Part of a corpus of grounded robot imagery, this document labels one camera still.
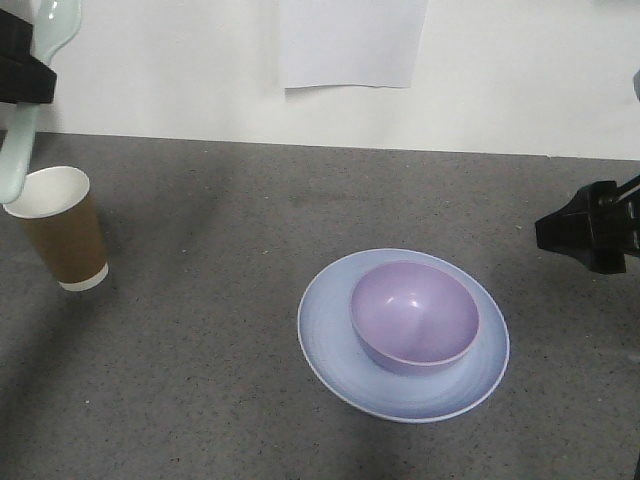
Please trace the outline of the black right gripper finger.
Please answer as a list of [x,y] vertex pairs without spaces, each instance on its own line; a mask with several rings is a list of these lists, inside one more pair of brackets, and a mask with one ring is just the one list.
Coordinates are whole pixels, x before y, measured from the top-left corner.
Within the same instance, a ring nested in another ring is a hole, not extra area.
[[25,63],[31,57],[33,26],[18,16],[1,10],[1,56]]

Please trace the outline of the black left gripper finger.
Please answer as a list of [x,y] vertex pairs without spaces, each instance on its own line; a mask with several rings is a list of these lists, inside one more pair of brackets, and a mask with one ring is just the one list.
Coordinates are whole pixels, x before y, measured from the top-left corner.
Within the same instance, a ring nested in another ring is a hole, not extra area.
[[24,61],[1,57],[2,103],[52,103],[56,82],[57,74],[32,56]]

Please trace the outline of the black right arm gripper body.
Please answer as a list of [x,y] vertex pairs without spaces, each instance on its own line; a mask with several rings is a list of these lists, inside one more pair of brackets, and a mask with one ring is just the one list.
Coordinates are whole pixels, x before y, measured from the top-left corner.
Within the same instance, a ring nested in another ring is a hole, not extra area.
[[569,256],[599,274],[626,271],[639,255],[639,178],[581,187],[564,207],[535,222],[540,249]]

